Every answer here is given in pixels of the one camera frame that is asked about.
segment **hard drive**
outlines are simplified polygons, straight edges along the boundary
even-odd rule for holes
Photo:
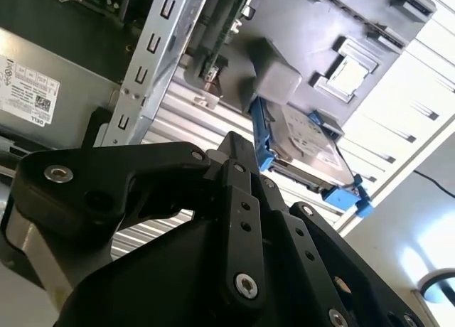
[[[270,150],[277,159],[332,186],[350,186],[354,177],[335,142],[305,114],[293,107],[266,102]]]

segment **white wall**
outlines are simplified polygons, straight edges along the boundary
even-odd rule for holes
[[[455,193],[455,135],[418,170]],[[455,199],[412,173],[346,240],[421,316],[410,290],[428,272],[455,268]],[[453,307],[431,304],[430,308],[441,326],[455,326],[449,320],[449,314],[455,314]]]

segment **barcode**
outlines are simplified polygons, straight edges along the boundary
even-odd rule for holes
[[[44,110],[45,112],[49,112],[49,110],[50,110],[50,100],[47,100],[44,97],[36,95],[35,108]]]

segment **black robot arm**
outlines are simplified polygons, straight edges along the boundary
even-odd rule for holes
[[[193,219],[112,261],[113,234]],[[0,257],[43,287],[56,327],[419,326],[307,203],[288,208],[230,132],[189,143],[44,151],[18,166]]]

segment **sticker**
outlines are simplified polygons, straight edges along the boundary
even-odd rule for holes
[[[329,166],[342,170],[338,153],[320,126],[290,107],[283,110],[293,144],[304,154],[316,157]]]
[[[44,127],[52,122],[60,83],[0,55],[0,109]]]

